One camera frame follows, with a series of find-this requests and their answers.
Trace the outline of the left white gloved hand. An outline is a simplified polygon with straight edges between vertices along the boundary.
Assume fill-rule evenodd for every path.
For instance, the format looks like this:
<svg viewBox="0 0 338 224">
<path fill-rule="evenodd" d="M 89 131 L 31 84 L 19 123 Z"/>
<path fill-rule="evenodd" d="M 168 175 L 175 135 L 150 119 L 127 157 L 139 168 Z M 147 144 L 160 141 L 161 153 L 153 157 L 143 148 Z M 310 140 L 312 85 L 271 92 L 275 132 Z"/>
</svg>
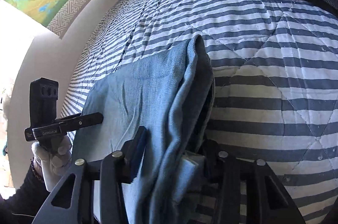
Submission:
<svg viewBox="0 0 338 224">
<path fill-rule="evenodd" d="M 44 180 L 46 190 L 51 192 L 71 165 L 72 143 L 64 136 L 55 154 L 45 150 L 38 142 L 31 145 L 34 155 L 33 166 Z"/>
</svg>

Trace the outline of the left dark sleeved forearm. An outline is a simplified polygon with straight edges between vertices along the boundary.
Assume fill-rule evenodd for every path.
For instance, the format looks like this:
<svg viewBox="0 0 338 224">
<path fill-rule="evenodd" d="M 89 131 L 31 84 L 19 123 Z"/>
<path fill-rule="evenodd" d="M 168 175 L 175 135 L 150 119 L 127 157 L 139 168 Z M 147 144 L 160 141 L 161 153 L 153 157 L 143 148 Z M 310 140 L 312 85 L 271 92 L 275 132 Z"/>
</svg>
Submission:
<svg viewBox="0 0 338 224">
<path fill-rule="evenodd" d="M 24 182 L 12 197 L 1 197 L 1 223 L 32 223 L 49 196 L 42 175 L 31 160 Z"/>
</svg>

